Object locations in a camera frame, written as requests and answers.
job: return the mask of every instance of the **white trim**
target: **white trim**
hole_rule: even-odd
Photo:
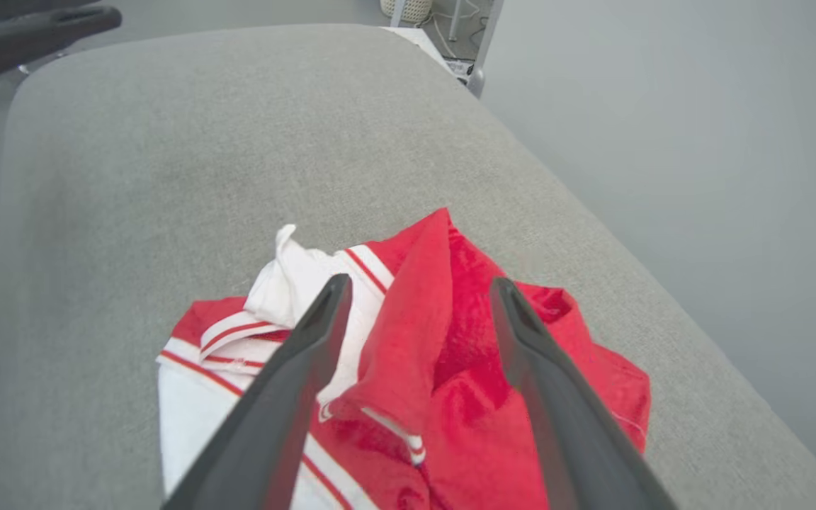
[[[376,504],[367,496],[363,488],[349,472],[345,471],[343,467],[332,458],[327,450],[314,439],[311,433],[307,434],[307,440],[304,442],[304,455],[307,456],[317,466],[317,469],[329,480],[329,483],[336,485],[342,497],[352,506],[352,508],[367,508],[375,509]]]
[[[190,361],[191,363],[200,365],[200,348],[182,339],[177,339],[175,336],[166,342],[166,346],[162,348],[162,350],[171,352],[175,356],[184,359],[184,361]]]
[[[232,315],[225,317],[223,320],[218,320],[218,322],[215,322],[203,332],[203,335],[200,336],[200,348],[203,349],[203,346],[213,341],[216,336],[227,332],[227,330],[232,329],[233,327],[246,326],[247,324],[257,322],[262,322],[262,320],[258,320],[249,311],[239,311],[238,313],[233,313]]]
[[[320,423],[326,423],[329,421],[331,417],[333,417],[333,413],[329,412],[329,405],[331,402],[327,402],[326,404],[322,404],[320,406],[320,411],[317,412],[317,421]]]
[[[307,464],[301,462],[289,508],[342,508],[342,504]]]
[[[204,368],[211,370],[224,370],[239,374],[256,375],[260,372],[260,367],[247,365],[247,361],[266,364],[269,358],[282,346],[281,342],[261,339],[241,339],[234,344],[225,346],[221,351],[214,351],[210,356],[220,356],[233,361],[215,361],[204,356],[200,363]]]
[[[363,262],[363,265],[370,270],[373,277],[379,280],[383,287],[386,287],[386,290],[392,287],[392,281],[395,280],[395,277],[389,272],[389,268],[382,263],[383,261],[380,261],[379,257],[373,253],[372,249],[367,248],[366,245],[359,244],[357,246],[351,246],[350,250]]]
[[[624,417],[624,416],[619,416],[619,414],[617,414],[616,411],[609,411],[609,412],[612,413],[613,417],[615,417],[617,420],[624,421],[625,423],[628,423],[628,425],[634,426],[635,429],[637,429],[637,431],[639,433],[641,433],[641,436],[644,436],[644,438],[647,438],[647,434],[644,433],[644,429],[641,429],[641,425],[638,425],[637,423],[633,422],[630,419],[626,419],[626,417]]]
[[[345,251],[337,251],[336,259],[343,265],[344,272],[346,272],[349,277],[352,278],[354,286],[366,288],[367,293],[370,293],[370,295],[373,296],[376,301],[378,301],[380,304],[383,303],[383,300],[386,298],[386,294],[380,290],[375,283],[373,283],[371,275],[368,274],[367,271],[364,271],[361,266],[357,265],[357,262],[351,258],[349,253]]]
[[[266,324],[265,326],[249,327],[248,329],[241,329],[240,331],[230,333],[229,336],[224,336],[223,339],[221,339],[220,341],[218,341],[215,344],[211,345],[210,348],[206,349],[206,351],[201,351],[200,359],[207,358],[207,356],[209,356],[210,354],[213,354],[214,352],[216,352],[217,349],[224,348],[224,346],[229,345],[230,343],[234,342],[235,340],[246,339],[248,336],[263,335],[265,333],[273,333],[273,332],[279,332],[279,331],[281,332],[282,329],[285,329],[285,327],[276,326],[275,324]],[[202,349],[203,349],[204,345],[207,345],[207,344],[202,343],[202,340],[201,340],[200,347]]]
[[[371,419],[375,420],[380,425],[385,426],[386,429],[389,429],[390,432],[396,436],[399,436],[399,438],[405,442],[405,446],[408,449],[408,455],[411,455],[412,465],[421,465],[424,458],[427,457],[427,449],[424,449],[424,440],[421,438],[421,436],[415,436],[411,433],[405,432],[402,430],[402,427],[396,424],[393,420],[377,413],[375,410],[370,409],[370,407],[361,407],[361,410],[364,414],[371,417]]]
[[[169,352],[175,356],[178,356],[184,361],[188,361],[191,364],[201,366],[204,370],[211,372],[216,377],[221,378],[221,380],[226,381],[230,385],[233,385],[236,388],[239,388],[241,391],[247,390],[250,386],[250,383],[254,380],[253,375],[247,374],[235,374],[227,371],[223,371],[218,373],[216,370],[211,370],[209,368],[203,367],[200,364],[200,349],[196,348],[195,346],[190,345],[190,343],[185,342],[182,339],[176,339],[174,336],[169,339],[169,342],[166,344],[163,351]],[[190,374],[192,378],[197,378],[197,380],[207,381],[207,385],[212,385],[213,387],[222,387],[223,391],[229,391],[229,388],[223,387],[221,384],[214,381],[212,378],[208,377],[207,375],[201,374],[196,370],[192,370],[190,367],[186,367],[184,364],[181,364],[174,359],[168,358],[168,356],[163,356],[162,352],[159,352],[159,355],[156,357],[156,362],[159,365],[166,365],[169,367],[175,367],[179,370],[184,371],[185,374]]]

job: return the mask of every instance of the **floor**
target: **floor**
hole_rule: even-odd
[[[489,14],[492,0],[463,0],[463,16],[458,38],[446,45],[450,19],[455,4],[453,0],[435,0],[433,12],[437,16],[424,24],[424,30],[434,45],[445,55],[473,59],[477,54],[476,43],[483,33],[480,29],[482,16]],[[200,32],[247,26],[275,26],[289,23],[360,23],[361,25],[387,26],[388,18],[380,9],[379,0],[105,0],[104,4],[117,7],[123,13],[121,27],[75,43],[68,52],[81,52],[113,43],[140,39],[161,38],[179,33]],[[441,31],[442,38],[436,30]],[[45,62],[33,62],[31,70]],[[0,75],[0,157],[4,126],[14,91],[23,75],[12,71]]]

